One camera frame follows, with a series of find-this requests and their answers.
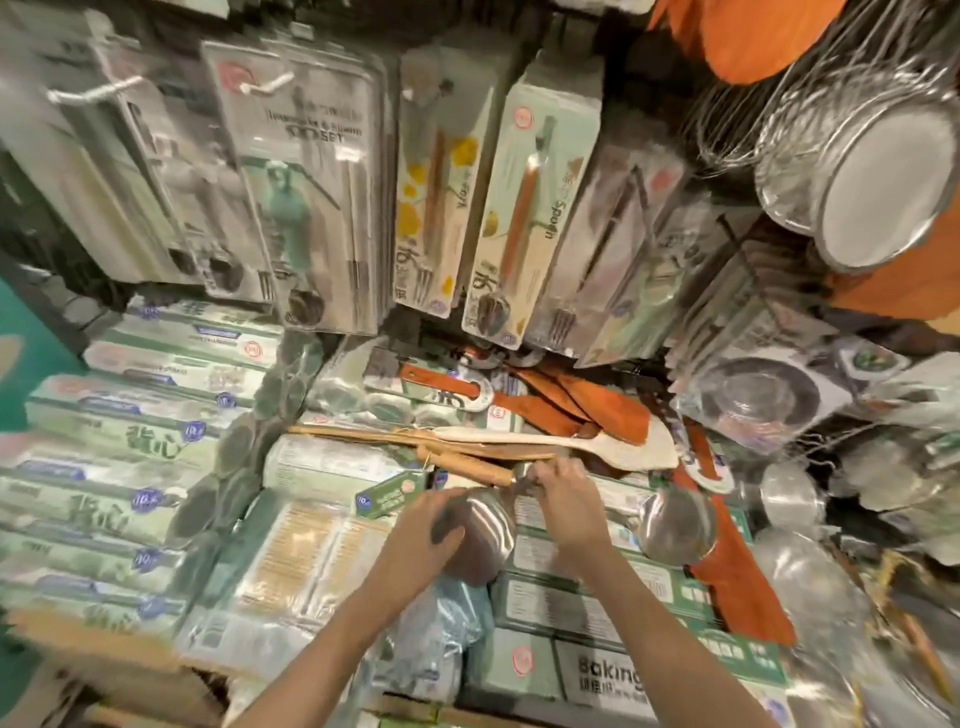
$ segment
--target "hand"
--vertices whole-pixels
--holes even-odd
[[[536,463],[528,476],[543,486],[537,500],[561,560],[582,574],[598,550],[613,548],[600,492],[584,464],[566,457]]]
[[[396,519],[362,587],[383,608],[387,623],[399,617],[433,583],[464,540],[462,526],[450,531],[439,544],[430,540],[430,528],[441,510],[464,491],[450,488],[421,493]]]

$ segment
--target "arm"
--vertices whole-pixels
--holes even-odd
[[[613,547],[603,502],[582,463],[559,458],[538,463],[531,475],[543,486],[540,507],[561,561],[600,600],[660,723],[665,728],[777,728]]]
[[[235,728],[321,728],[377,636],[430,586],[464,537],[457,528],[437,546],[430,526],[463,489],[429,491],[404,509],[357,591],[282,674],[234,721]]]

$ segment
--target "metal hook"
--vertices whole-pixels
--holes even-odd
[[[97,86],[96,88],[91,88],[83,93],[48,90],[47,99],[51,103],[57,104],[58,106],[84,107],[106,101],[106,99],[110,98],[111,96],[115,96],[118,93],[126,91],[128,88],[132,88],[133,86],[141,84],[146,80],[146,76],[139,74],[136,76],[130,76],[128,79],[118,81],[115,84],[104,84]]]
[[[294,78],[293,71],[286,71],[264,85],[242,83],[240,84],[240,93],[248,96],[273,96],[281,88],[291,83]]]

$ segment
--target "red logo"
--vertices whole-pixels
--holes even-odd
[[[534,669],[534,653],[526,644],[514,647],[514,672],[526,677]]]
[[[518,129],[530,129],[534,125],[534,113],[527,107],[514,111],[514,123]]]
[[[236,61],[224,61],[217,66],[220,85],[232,93],[242,93],[240,84],[256,85],[256,79],[250,69]]]
[[[259,359],[263,356],[263,349],[255,341],[248,341],[244,344],[243,351],[251,359]]]

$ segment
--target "orange cloth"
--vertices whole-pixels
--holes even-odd
[[[834,274],[840,308],[929,321],[960,308],[960,187],[920,246],[862,276]]]

